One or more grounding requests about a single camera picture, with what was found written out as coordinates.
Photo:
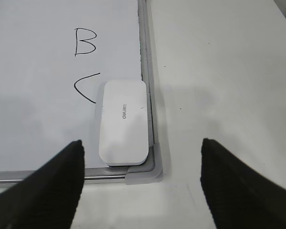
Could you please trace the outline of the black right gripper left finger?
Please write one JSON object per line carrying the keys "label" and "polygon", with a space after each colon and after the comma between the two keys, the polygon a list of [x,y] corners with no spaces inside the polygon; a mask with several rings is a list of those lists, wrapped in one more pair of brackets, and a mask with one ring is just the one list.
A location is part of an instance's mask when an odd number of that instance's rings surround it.
{"label": "black right gripper left finger", "polygon": [[82,141],[73,141],[0,193],[0,229],[69,229],[81,197],[84,169]]}

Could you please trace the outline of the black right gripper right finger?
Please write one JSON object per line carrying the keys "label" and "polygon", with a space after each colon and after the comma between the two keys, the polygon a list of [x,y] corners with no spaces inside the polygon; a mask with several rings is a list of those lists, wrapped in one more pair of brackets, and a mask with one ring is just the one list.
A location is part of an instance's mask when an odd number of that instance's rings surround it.
{"label": "black right gripper right finger", "polygon": [[205,138],[201,186],[218,229],[286,229],[286,189]]}

